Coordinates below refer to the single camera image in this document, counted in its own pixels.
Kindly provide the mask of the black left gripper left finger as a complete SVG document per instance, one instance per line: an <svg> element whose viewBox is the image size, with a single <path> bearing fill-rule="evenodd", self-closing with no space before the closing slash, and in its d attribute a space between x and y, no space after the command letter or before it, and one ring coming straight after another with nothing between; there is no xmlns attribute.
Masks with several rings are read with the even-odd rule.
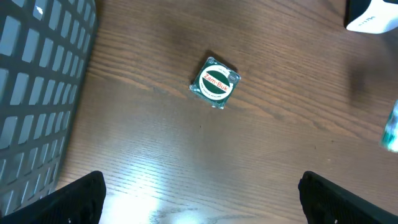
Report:
<svg viewBox="0 0 398 224"><path fill-rule="evenodd" d="M92 223L100 222L106 186L96 170L50 195L1 218L1 223Z"/></svg>

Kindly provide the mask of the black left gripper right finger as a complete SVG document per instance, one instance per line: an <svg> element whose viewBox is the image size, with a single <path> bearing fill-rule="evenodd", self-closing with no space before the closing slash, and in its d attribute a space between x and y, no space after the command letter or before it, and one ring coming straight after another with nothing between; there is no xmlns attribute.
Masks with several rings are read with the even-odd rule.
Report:
<svg viewBox="0 0 398 224"><path fill-rule="evenodd" d="M303 173L298 183L300 203L309 224L397 223L397 215L312 172Z"/></svg>

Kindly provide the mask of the dark grey plastic basket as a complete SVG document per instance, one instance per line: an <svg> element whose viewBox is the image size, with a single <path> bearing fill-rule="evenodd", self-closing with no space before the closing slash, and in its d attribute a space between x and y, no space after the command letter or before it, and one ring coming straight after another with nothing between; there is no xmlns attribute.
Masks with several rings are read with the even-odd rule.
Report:
<svg viewBox="0 0 398 224"><path fill-rule="evenodd" d="M1 215L58 182L98 26L95 0L1 0Z"/></svg>

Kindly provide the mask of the green Kleenex tissue pack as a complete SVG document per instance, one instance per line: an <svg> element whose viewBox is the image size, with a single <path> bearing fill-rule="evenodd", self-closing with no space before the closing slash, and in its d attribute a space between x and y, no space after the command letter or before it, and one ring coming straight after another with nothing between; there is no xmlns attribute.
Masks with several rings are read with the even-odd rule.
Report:
<svg viewBox="0 0 398 224"><path fill-rule="evenodd" d="M398 128L397 101L394 103L392 111L387 119L380 145L388 151L397 153L397 128Z"/></svg>

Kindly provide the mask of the white barcode scanner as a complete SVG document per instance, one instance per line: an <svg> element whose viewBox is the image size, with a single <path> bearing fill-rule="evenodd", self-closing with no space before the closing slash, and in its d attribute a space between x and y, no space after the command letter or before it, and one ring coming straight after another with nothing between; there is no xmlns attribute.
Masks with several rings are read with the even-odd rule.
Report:
<svg viewBox="0 0 398 224"><path fill-rule="evenodd" d="M397 28L397 0L347 0L347 30L383 34Z"/></svg>

